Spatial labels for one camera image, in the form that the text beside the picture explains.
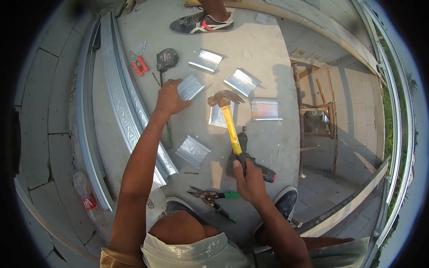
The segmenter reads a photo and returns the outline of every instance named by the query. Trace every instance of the hammer head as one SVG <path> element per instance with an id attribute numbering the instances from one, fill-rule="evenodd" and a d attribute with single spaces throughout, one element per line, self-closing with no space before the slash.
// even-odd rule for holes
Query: hammer head
<path id="1" fill-rule="evenodd" d="M 244 100 L 237 93 L 230 90 L 218 91 L 207 99 L 209 106 L 213 107 L 217 104 L 220 108 L 231 104 L 231 101 L 237 104 L 244 103 Z"/>

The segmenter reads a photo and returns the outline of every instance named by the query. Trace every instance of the hand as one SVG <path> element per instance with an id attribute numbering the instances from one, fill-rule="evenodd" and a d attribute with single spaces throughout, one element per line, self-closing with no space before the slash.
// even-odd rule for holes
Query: hand
<path id="1" fill-rule="evenodd" d="M 269 199 L 265 190 L 265 183 L 262 177 L 262 170 L 254 166 L 250 159 L 245 158 L 246 161 L 246 178 L 243 175 L 243 167 L 238 160 L 234 160 L 234 177 L 237 180 L 237 192 L 240 196 L 250 202 L 252 205 L 261 202 L 262 200 Z"/>
<path id="2" fill-rule="evenodd" d="M 182 79 L 169 79 L 164 83 L 158 91 L 158 100 L 155 111 L 158 111 L 169 118 L 172 114 L 177 114 L 191 105 L 190 100 L 184 102 L 179 97 L 177 86 L 180 82 L 182 82 Z"/>

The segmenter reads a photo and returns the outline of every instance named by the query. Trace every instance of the tape measure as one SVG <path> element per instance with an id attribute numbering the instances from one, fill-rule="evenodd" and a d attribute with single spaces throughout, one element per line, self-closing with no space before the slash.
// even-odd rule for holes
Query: tape measure
<path id="1" fill-rule="evenodd" d="M 172 48 L 166 48 L 157 54 L 157 70 L 163 73 L 176 66 L 178 61 L 177 51 Z"/>

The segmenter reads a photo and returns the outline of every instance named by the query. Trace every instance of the bottle label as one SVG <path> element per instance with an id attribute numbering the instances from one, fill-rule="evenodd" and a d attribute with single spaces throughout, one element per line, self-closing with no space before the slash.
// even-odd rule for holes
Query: bottle label
<path id="1" fill-rule="evenodd" d="M 91 210 L 97 206 L 97 201 L 92 194 L 82 198 L 82 202 L 85 205 L 86 210 Z"/>

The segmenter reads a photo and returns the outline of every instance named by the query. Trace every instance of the sneaker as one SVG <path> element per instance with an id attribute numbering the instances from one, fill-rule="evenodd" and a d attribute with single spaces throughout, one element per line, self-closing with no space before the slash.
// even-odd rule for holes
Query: sneaker
<path id="1" fill-rule="evenodd" d="M 195 211 L 193 211 L 191 206 L 188 203 L 186 203 L 185 201 L 183 201 L 182 199 L 171 196 L 171 197 L 165 198 L 165 201 L 167 203 L 167 206 L 165 209 L 165 213 L 167 215 L 173 214 L 174 212 L 176 212 L 178 210 L 184 210 L 187 213 L 189 213 L 192 217 L 194 217 L 201 225 L 208 225 L 207 222 L 205 220 L 201 219 L 195 213 Z"/>
<path id="2" fill-rule="evenodd" d="M 293 210 L 297 197 L 298 197 L 298 191 L 296 190 L 296 188 L 293 186 L 289 186 L 283 189 L 273 200 L 275 207 L 289 223 L 292 218 L 291 212 Z M 263 229 L 264 229 L 264 224 L 261 223 L 257 227 L 254 233 L 255 240 L 258 244 L 262 244 L 260 242 L 259 237 Z"/>
<path id="3" fill-rule="evenodd" d="M 231 12 L 228 12 L 230 17 L 227 21 L 217 21 L 208 15 L 205 9 L 200 6 L 198 8 L 203 12 L 173 21 L 170 24 L 170 29 L 179 34 L 227 32 L 232 30 L 234 20 Z"/>

